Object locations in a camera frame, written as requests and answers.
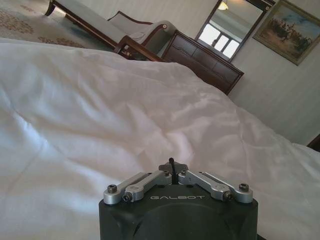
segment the mirror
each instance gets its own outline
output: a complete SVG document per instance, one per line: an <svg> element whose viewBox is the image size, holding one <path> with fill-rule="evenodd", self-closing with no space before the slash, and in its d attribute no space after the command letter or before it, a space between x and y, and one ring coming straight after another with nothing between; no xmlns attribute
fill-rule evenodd
<svg viewBox="0 0 320 240"><path fill-rule="evenodd" d="M219 0L195 40L230 62L274 3Z"/></svg>

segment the white duvet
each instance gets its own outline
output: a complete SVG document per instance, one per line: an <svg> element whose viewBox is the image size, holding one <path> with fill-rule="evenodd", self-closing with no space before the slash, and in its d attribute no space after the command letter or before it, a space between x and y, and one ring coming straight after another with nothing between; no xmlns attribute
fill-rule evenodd
<svg viewBox="0 0 320 240"><path fill-rule="evenodd" d="M174 157L248 183L267 240L315 240L320 154L176 63L0 43L0 239L99 240L108 184Z"/></svg>

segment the painting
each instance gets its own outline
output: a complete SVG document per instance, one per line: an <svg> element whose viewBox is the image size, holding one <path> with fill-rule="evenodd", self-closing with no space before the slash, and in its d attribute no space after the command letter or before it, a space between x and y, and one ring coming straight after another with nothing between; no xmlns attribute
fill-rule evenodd
<svg viewBox="0 0 320 240"><path fill-rule="evenodd" d="M320 41L320 20L280 0L253 38L299 65Z"/></svg>

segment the carpet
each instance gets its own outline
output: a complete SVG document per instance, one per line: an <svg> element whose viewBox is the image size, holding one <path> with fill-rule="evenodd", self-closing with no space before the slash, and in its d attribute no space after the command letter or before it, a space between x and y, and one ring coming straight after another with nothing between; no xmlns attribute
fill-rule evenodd
<svg viewBox="0 0 320 240"><path fill-rule="evenodd" d="M1 0L0 37L76 48L112 51L55 9L45 16L48 0Z"/></svg>

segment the bolt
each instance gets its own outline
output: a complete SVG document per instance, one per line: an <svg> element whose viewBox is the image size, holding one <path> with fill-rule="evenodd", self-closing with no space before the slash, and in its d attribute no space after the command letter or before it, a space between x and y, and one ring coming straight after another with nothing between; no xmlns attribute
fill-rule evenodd
<svg viewBox="0 0 320 240"><path fill-rule="evenodd" d="M111 184L107 187L107 191L110 194L114 194L117 191L117 186L114 184Z"/></svg>
<svg viewBox="0 0 320 240"><path fill-rule="evenodd" d="M222 196L222 200L223 201L230 201L232 199L232 194L230 191L225 191L223 196Z"/></svg>
<svg viewBox="0 0 320 240"><path fill-rule="evenodd" d="M249 185L246 183L241 183L241 184L239 184L239 189L242 192L249 192Z"/></svg>
<svg viewBox="0 0 320 240"><path fill-rule="evenodd" d="M132 200L132 194L131 193L126 193L125 195L122 196L123 201L130 202Z"/></svg>

